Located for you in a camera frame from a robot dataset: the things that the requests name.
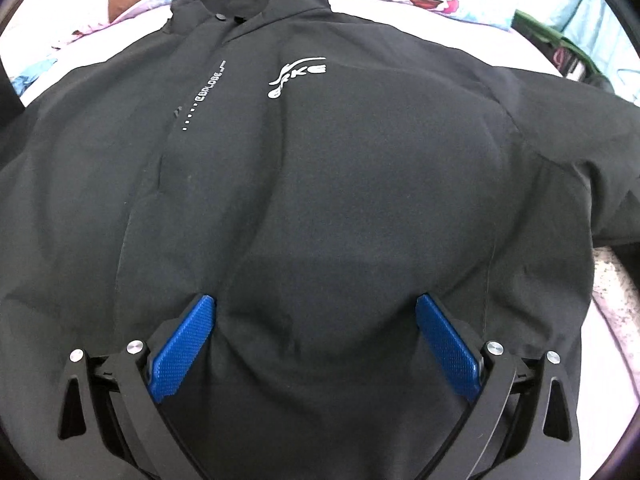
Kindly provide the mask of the black zip jacket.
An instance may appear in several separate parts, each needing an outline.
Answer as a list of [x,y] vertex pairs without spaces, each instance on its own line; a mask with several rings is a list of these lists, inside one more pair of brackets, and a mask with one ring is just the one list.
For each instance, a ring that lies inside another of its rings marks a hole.
[[[593,251],[639,239],[639,111],[328,0],[172,0],[1,87],[6,479],[575,479]],[[473,331],[458,396],[416,324]],[[179,390],[149,341],[198,296]]]

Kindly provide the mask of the purple bed sheet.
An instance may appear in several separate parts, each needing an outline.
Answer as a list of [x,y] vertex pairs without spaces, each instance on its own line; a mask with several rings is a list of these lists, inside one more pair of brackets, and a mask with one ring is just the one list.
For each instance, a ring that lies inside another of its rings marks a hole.
[[[493,65],[524,68],[559,76],[532,44],[514,30],[504,32],[485,25],[457,22],[401,3],[381,0],[329,0],[334,11],[370,18],[392,25],[425,40],[461,49]],[[144,12],[122,24],[95,32],[61,50],[58,62],[41,75],[21,96],[28,105],[71,70],[103,62],[135,41],[160,29],[169,18],[168,6]],[[598,301],[607,306],[628,308],[634,293],[620,284],[621,270],[613,255],[601,250],[597,256],[597,296],[591,301],[582,328],[582,385],[578,401],[578,422],[582,466],[593,470],[608,457],[627,429],[638,400],[623,353],[614,339]]]

